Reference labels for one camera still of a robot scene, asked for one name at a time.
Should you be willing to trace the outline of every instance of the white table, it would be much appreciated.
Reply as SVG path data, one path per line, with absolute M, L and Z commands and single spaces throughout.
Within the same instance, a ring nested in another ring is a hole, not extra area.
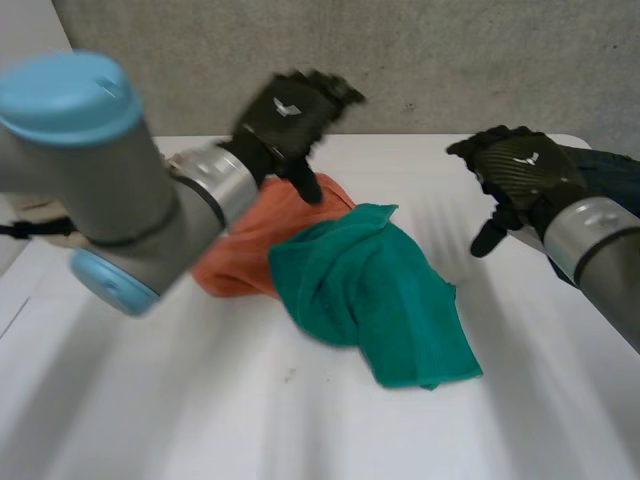
M 0 479 L 640 478 L 640 356 L 540 253 L 507 239 L 468 255 L 492 201 L 444 154 L 459 138 L 333 136 L 314 168 L 356 202 L 400 205 L 459 286 L 484 377 L 385 391 L 277 301 L 215 299 L 188 275 L 124 318 L 68 252 L 33 242 L 0 279 Z

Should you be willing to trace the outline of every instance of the robotic hand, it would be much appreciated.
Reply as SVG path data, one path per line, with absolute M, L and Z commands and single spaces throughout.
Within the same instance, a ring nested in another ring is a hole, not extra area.
M 233 139 L 220 146 L 246 158 L 258 184 L 275 173 L 288 179 L 303 200 L 320 203 L 322 190 L 307 155 L 349 105 L 362 102 L 364 96 L 341 77 L 317 71 L 276 75 L 240 116 Z
M 447 152 L 463 158 L 498 202 L 471 253 L 485 256 L 508 232 L 527 230 L 556 272 L 640 352 L 640 220 L 589 192 L 564 149 L 526 127 L 499 126 Z
M 89 241 L 74 252 L 73 273 L 107 303 L 141 315 L 244 213 L 267 175 L 320 202 L 307 156 L 363 100 L 340 77 L 277 75 L 229 141 L 168 172 L 117 63 L 86 51 L 45 55 L 0 75 L 0 192 L 60 200 Z M 28 236 L 27 227 L 18 233 Z M 30 231 L 69 224 L 44 227 Z

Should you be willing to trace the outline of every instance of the gray robot arm segment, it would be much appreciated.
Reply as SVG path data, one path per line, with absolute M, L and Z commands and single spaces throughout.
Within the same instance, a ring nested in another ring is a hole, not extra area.
M 640 353 L 640 219 L 590 197 L 565 208 L 544 234 L 549 257 Z

